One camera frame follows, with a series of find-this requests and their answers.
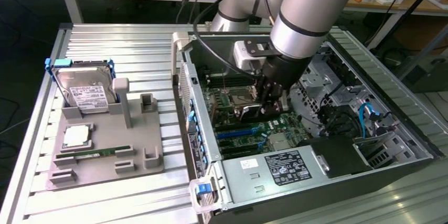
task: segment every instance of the motherboard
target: motherboard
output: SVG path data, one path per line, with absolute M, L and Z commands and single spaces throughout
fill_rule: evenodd
M 224 159 L 280 151 L 311 138 L 296 113 L 286 112 L 264 122 L 243 123 L 238 111 L 259 106 L 254 86 L 203 87 L 208 115 Z

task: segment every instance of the power supply label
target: power supply label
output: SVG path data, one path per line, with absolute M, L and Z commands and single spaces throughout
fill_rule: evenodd
M 299 151 L 266 156 L 264 159 L 279 186 L 312 178 Z
M 78 107 L 82 110 L 107 108 L 107 98 L 103 86 L 71 87 Z

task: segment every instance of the hard drive label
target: hard drive label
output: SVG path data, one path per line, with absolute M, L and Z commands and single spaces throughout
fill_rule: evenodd
M 103 86 L 71 87 L 70 90 L 80 110 L 108 107 Z
M 264 159 L 279 186 L 312 178 L 299 151 L 266 156 Z

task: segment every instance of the blue pcie slot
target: blue pcie slot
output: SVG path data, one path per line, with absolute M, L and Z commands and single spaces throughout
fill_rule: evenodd
M 231 138 L 231 137 L 239 137 L 239 136 L 251 136 L 258 133 L 259 128 L 252 128 L 247 130 L 240 130 L 235 132 L 227 132 L 227 133 L 219 133 L 216 135 L 216 139 L 224 139 L 224 138 Z

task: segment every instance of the hard drive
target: hard drive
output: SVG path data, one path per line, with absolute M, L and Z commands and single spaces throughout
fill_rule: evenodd
M 64 95 L 67 106 L 79 107 L 83 114 L 107 112 L 118 102 L 112 90 L 114 62 L 56 60 L 47 68 Z

